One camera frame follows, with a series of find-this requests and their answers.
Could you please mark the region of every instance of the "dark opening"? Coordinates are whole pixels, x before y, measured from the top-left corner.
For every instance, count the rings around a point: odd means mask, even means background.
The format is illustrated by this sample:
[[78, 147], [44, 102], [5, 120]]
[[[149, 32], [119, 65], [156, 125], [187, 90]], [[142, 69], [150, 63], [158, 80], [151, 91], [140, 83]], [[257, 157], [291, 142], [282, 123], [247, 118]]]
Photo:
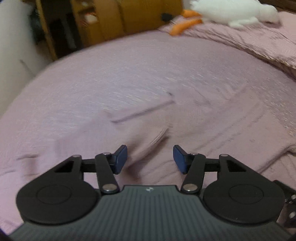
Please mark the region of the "dark opening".
[[64, 166], [60, 167], [55, 172], [71, 172], [73, 165], [74, 165], [73, 161], [68, 161]]
[[228, 166], [228, 170], [230, 172], [245, 172], [246, 171], [241, 166], [239, 166], [238, 164], [236, 164], [230, 160], [227, 161], [227, 166]]

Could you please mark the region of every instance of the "wooden headboard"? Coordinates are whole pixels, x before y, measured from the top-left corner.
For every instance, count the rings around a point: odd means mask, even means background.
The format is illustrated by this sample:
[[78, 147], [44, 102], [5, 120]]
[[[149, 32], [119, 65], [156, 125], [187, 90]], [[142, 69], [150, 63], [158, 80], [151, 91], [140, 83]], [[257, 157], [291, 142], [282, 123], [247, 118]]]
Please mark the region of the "wooden headboard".
[[296, 13], [296, 0], [260, 0], [260, 2], [273, 5], [279, 11]]

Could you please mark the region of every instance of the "black object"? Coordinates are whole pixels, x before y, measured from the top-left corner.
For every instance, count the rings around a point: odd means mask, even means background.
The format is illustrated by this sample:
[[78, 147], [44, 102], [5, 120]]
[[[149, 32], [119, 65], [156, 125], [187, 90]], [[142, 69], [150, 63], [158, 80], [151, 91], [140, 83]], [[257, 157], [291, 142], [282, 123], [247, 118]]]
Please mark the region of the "black object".
[[[132, 186], [120, 191], [113, 174], [127, 147], [82, 160], [74, 155], [24, 186], [17, 207], [25, 223], [10, 237], [19, 241], [231, 240], [287, 241], [275, 221], [285, 195], [273, 183], [227, 154], [208, 159], [173, 148], [187, 174], [176, 186]], [[83, 181], [96, 172], [99, 189]], [[205, 172], [217, 181], [202, 190]]]
[[169, 22], [173, 19], [174, 17], [169, 14], [169, 13], [163, 13], [161, 14], [161, 20], [164, 21], [164, 22]]
[[30, 26], [32, 29], [33, 39], [35, 44], [45, 40], [45, 35], [41, 26], [38, 10], [34, 8], [29, 16]]

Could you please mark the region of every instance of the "orange plush foot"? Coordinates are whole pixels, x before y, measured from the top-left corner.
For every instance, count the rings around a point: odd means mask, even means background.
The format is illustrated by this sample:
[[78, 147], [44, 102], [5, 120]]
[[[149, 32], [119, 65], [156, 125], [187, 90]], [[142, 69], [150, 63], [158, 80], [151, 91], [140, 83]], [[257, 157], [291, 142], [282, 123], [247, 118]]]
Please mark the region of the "orange plush foot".
[[201, 17], [201, 15], [193, 10], [183, 10], [181, 15], [185, 18], [192, 18], [192, 17]]
[[183, 22], [183, 23], [176, 24], [172, 28], [172, 30], [170, 31], [170, 35], [171, 36], [176, 36], [178, 34], [181, 34], [184, 30], [190, 28], [191, 26], [196, 25], [196, 24], [200, 24], [200, 23], [202, 23], [201, 18], [193, 19], [193, 20], [189, 20], [189, 21], [186, 21], [186, 22]]

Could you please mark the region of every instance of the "plush head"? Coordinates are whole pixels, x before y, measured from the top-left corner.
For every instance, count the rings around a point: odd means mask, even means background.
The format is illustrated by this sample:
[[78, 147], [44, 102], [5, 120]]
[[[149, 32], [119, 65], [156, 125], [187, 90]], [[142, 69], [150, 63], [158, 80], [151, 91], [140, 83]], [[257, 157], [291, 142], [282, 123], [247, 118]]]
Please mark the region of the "plush head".
[[259, 21], [278, 23], [279, 22], [279, 13], [278, 13], [277, 9], [271, 5], [261, 4]]

